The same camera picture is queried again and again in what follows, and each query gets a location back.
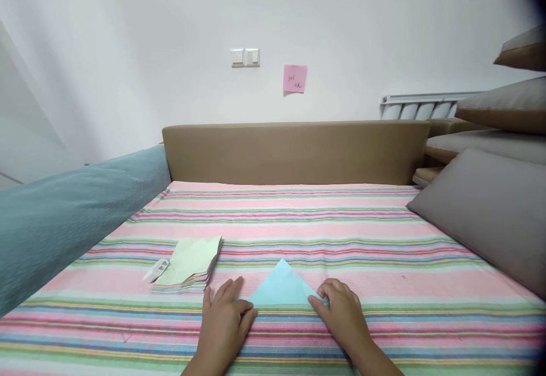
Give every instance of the beige sofa backrest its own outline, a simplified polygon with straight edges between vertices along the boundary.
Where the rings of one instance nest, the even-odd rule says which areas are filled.
[[[176,181],[227,184],[412,184],[426,121],[171,126]]]

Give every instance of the pink sticky note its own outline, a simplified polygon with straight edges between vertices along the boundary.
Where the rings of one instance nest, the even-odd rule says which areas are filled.
[[[283,90],[285,92],[303,93],[306,78],[307,66],[284,65]]]

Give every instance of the left hand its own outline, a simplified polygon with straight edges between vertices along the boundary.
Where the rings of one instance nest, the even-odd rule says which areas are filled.
[[[203,320],[197,352],[183,375],[223,375],[234,361],[258,312],[253,304],[234,298],[243,283],[229,279],[210,301],[210,287],[205,288]]]

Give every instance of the mattress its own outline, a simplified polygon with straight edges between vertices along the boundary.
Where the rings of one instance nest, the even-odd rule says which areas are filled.
[[[406,375],[525,374],[545,305],[406,209],[393,185],[173,182],[0,320],[0,374],[178,375],[197,346],[202,292],[142,282],[184,238],[222,235],[210,280],[249,297],[284,258],[313,288],[359,296],[374,341]],[[356,374],[310,305],[256,306],[230,374]]]

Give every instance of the stack of paper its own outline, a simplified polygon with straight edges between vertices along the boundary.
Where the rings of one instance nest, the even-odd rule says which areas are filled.
[[[172,253],[169,266],[152,285],[152,292],[203,292],[209,281],[222,237],[184,238]]]

